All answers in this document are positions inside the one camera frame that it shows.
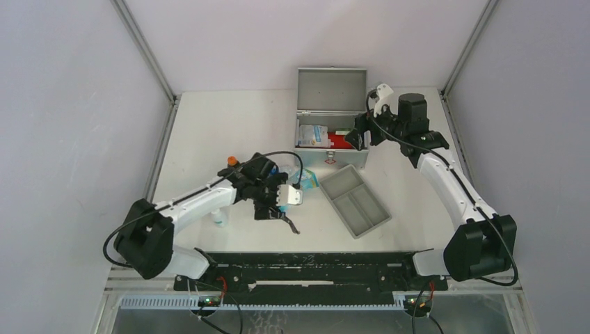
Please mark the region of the brown bottle orange cap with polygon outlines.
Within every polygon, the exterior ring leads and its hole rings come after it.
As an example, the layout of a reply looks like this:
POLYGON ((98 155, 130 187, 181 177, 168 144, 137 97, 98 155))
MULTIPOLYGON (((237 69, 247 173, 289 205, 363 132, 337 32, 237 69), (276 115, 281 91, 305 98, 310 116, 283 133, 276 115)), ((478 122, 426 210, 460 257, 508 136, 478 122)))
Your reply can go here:
POLYGON ((236 157, 234 157, 234 156, 230 156, 230 157, 228 157, 228 159, 227 159, 227 163, 228 163, 228 166, 236 166, 236 165, 238 165, 238 164, 239 164, 239 161, 237 160, 237 158, 236 158, 236 157))

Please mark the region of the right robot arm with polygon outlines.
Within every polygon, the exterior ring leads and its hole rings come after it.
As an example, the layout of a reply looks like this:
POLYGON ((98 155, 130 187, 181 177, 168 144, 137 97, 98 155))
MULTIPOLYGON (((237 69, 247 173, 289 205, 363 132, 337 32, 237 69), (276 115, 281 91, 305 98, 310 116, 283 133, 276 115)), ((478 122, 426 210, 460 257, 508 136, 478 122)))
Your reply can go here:
POLYGON ((402 270, 410 289, 421 289, 430 276, 455 281, 482 280, 509 287, 519 280, 513 256, 517 225, 509 214, 498 214, 475 190, 458 167, 445 137, 429 128, 427 101, 419 93, 395 97, 378 87, 368 92, 365 112, 356 116, 345 141, 355 149, 385 140, 399 144, 400 152, 431 185, 443 203, 454 234, 441 249, 423 250, 402 270))

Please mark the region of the blue plaster packet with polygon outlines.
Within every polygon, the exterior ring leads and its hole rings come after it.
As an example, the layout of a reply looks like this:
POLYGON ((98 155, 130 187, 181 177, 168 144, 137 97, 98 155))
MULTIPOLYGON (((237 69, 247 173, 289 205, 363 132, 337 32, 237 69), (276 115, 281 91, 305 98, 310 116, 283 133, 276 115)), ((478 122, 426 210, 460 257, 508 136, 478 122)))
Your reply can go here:
MULTIPOLYGON (((288 175, 287 183, 294 186, 299 180, 300 168, 298 166, 280 166, 279 171, 288 175)), ((301 176, 300 189, 307 191, 319 187, 317 176, 307 168, 303 169, 301 176)))

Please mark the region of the black medical scissors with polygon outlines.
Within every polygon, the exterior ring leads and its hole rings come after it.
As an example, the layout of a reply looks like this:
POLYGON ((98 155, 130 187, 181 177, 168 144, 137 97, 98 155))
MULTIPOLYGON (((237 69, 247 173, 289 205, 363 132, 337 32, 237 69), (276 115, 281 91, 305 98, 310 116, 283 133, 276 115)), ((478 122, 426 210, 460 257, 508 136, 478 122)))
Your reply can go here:
POLYGON ((280 209, 271 209, 270 217, 274 220, 285 222, 294 234, 301 233, 284 211, 281 211, 280 209))

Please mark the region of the red first aid pouch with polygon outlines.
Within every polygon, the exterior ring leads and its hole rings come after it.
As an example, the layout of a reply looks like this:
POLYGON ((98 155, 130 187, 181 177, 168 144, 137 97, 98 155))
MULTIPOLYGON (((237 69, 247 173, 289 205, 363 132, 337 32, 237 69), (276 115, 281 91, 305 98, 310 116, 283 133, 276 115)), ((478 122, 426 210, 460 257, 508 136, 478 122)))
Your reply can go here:
POLYGON ((330 144, 330 149, 336 150, 354 150, 355 148, 352 144, 348 143, 344 139, 345 135, 339 135, 335 132, 328 133, 328 142, 330 144))

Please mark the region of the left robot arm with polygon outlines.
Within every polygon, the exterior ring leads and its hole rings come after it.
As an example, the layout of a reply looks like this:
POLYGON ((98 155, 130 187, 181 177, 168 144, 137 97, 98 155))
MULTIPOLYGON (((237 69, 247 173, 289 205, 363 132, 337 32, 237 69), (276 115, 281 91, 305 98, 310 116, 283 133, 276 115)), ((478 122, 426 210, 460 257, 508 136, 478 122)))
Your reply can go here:
POLYGON ((215 211, 243 200, 254 204, 254 219, 281 220, 293 233, 298 230, 281 209, 300 205, 303 192, 298 182, 289 184, 271 154, 255 153, 248 161, 228 157, 216 179, 179 198, 157 204, 142 198, 133 203, 120 227, 104 242, 104 257, 112 264, 134 269, 149 280, 162 273, 185 276, 201 290, 211 289, 218 279, 213 261, 204 251, 175 243, 176 236, 215 211))

